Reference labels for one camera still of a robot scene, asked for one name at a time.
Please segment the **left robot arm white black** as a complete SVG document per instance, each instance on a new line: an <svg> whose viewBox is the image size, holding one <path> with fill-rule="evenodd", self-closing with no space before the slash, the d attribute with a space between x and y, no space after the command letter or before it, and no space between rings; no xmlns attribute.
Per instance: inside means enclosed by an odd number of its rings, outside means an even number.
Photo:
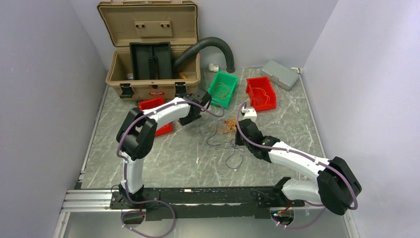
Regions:
<svg viewBox="0 0 420 238"><path fill-rule="evenodd" d="M210 103L211 95L200 89L196 93L179 95L152 109L142 111L133 108L129 111L116 136L116 154L123 160L119 191L129 208L136 208L143 201L144 158L153 147L156 131L175 120L186 125L199 119Z"/></svg>

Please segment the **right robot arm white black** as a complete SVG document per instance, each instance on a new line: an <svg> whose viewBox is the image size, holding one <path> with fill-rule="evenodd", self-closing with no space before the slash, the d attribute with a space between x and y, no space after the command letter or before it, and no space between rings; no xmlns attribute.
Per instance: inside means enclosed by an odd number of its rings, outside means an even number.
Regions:
<svg viewBox="0 0 420 238"><path fill-rule="evenodd" d="M236 124L237 145L246 146L257 159L286 166L307 177L307 180L284 179L273 192L277 205L284 206L291 200L317 202L336 215L358 208L362 186L344 159L317 157L278 138L265 136L251 119Z"/></svg>

